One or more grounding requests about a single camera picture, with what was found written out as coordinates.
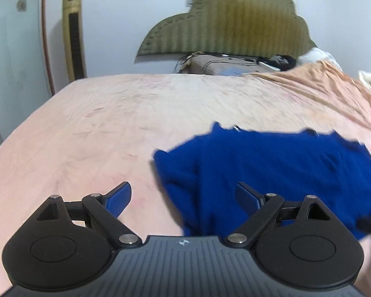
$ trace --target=pink bedsheet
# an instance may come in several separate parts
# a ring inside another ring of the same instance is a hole
[[[180,235],[181,221],[151,169],[155,149],[218,121],[260,131],[335,129],[371,152],[370,95],[323,62],[260,77],[120,75],[72,83],[0,146],[0,294],[10,287],[4,244],[49,195],[75,201],[127,180],[133,197],[120,219],[143,238]]]

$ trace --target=blue t-shirt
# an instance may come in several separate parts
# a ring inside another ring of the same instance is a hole
[[[235,200],[238,182],[288,201],[317,195],[357,238],[356,219],[371,216],[371,156],[336,132],[260,133],[215,123],[210,134],[154,159],[186,236],[225,237],[248,218]]]

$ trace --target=headboard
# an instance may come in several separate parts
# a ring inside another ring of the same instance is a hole
[[[293,58],[316,45],[292,0],[194,0],[155,25],[138,55],[195,51]]]

